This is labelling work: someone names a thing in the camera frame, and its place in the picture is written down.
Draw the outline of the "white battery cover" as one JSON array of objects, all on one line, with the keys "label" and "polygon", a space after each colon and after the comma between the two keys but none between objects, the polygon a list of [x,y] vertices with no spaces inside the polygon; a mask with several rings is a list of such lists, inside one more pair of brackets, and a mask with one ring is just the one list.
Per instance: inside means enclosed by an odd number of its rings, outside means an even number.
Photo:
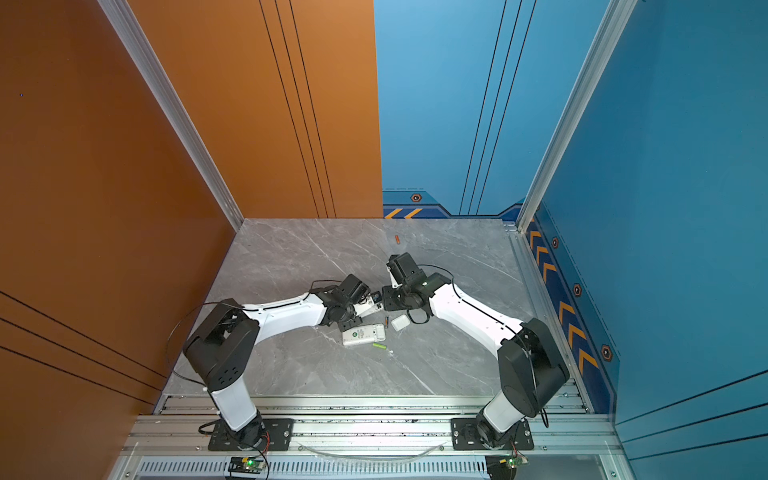
[{"label": "white battery cover", "polygon": [[412,322],[407,314],[402,314],[390,321],[390,326],[397,332],[402,331],[411,324]]}]

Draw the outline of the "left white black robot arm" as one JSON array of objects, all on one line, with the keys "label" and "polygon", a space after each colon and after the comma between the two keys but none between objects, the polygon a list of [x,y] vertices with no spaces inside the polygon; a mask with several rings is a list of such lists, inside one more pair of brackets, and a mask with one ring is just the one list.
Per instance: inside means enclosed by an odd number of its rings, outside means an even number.
[{"label": "left white black robot arm", "polygon": [[341,331],[362,323],[382,306],[382,297],[350,274],[343,281],[309,289],[297,297],[241,304],[232,298],[215,304],[188,337],[183,354],[202,380],[218,411],[211,450],[229,443],[264,452],[269,427],[253,403],[244,375],[258,342],[305,327],[335,324]]}]

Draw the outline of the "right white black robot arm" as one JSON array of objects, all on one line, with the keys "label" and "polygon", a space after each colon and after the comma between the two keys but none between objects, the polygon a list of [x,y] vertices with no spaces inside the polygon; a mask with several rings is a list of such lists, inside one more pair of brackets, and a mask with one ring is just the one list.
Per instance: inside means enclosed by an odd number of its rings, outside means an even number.
[{"label": "right white black robot arm", "polygon": [[500,387],[470,428],[485,449],[508,449],[527,419],[546,421],[546,405],[570,379],[549,327],[537,318],[502,314],[463,292],[448,270],[424,271],[410,254],[392,255],[391,284],[381,290],[387,311],[403,311],[413,324],[437,318],[479,342],[497,360]]}]

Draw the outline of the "left green circuit board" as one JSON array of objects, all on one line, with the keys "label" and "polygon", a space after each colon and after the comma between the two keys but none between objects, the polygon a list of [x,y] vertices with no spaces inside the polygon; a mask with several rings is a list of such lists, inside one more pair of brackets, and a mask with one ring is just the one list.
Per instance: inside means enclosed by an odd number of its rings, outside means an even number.
[{"label": "left green circuit board", "polygon": [[268,479],[269,466],[261,457],[232,456],[227,466],[229,479]]}]

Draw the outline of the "right small circuit board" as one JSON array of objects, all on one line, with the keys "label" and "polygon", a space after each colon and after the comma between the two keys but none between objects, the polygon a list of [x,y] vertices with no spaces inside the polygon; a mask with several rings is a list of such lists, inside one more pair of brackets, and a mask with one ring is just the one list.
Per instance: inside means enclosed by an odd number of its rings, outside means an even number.
[{"label": "right small circuit board", "polygon": [[519,451],[513,451],[510,456],[502,458],[499,464],[507,470],[516,473],[517,470],[529,463],[528,458]]}]

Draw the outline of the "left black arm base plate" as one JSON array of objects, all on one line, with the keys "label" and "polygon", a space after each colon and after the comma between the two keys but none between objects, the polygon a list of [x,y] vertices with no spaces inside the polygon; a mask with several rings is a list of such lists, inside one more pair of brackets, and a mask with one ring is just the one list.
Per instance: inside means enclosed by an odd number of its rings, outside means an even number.
[{"label": "left black arm base plate", "polygon": [[209,451],[283,452],[289,449],[294,420],[257,417],[239,431],[231,429],[224,420],[217,420],[212,426]]}]

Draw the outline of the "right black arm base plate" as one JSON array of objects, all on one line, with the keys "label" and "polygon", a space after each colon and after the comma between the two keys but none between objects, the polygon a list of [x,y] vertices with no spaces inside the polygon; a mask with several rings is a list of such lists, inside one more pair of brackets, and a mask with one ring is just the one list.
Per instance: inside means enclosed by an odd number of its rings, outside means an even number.
[{"label": "right black arm base plate", "polygon": [[469,450],[522,450],[535,448],[533,435],[526,419],[516,422],[505,432],[498,432],[480,418],[453,418],[451,420],[453,448]]}]

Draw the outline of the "aluminium front rail frame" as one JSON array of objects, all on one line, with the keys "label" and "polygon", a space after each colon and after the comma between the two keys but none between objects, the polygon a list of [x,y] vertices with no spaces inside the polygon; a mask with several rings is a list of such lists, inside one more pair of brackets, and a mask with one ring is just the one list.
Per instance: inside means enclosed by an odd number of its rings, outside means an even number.
[{"label": "aluminium front rail frame", "polygon": [[232,456],[263,458],[268,479],[629,479],[609,418],[573,388],[527,420],[535,448],[516,473],[499,461],[515,450],[453,448],[451,420],[476,418],[481,396],[259,397],[263,419],[294,420],[283,452],[209,451],[216,412],[201,395],[171,396],[139,417],[111,470],[114,479],[229,479]]}]

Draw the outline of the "right aluminium corner post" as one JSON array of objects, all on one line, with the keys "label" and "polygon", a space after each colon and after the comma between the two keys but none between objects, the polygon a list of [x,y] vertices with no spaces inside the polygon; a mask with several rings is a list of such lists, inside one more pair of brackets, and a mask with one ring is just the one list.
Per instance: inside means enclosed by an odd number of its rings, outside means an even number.
[{"label": "right aluminium corner post", "polygon": [[518,233],[528,230],[636,5],[637,0],[608,3],[515,221]]}]

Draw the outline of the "aluminium corner post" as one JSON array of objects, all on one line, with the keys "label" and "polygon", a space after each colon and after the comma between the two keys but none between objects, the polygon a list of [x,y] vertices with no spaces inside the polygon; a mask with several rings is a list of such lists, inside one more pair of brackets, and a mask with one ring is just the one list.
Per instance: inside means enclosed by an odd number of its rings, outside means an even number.
[{"label": "aluminium corner post", "polygon": [[159,57],[140,26],[129,2],[124,0],[99,0],[98,4],[221,211],[233,230],[238,232],[244,223],[244,216],[163,68]]},{"label": "aluminium corner post", "polygon": [[608,3],[515,221],[518,233],[528,230],[636,5],[637,0]]}]

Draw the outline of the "left aluminium corner post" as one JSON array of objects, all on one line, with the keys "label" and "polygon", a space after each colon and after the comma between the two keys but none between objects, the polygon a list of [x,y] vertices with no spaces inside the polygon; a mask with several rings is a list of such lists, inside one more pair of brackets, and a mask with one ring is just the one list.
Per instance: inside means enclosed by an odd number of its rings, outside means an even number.
[{"label": "left aluminium corner post", "polygon": [[238,232],[244,223],[244,216],[163,68],[159,57],[140,26],[129,2],[124,0],[99,0],[98,4],[221,211],[233,230]]}]

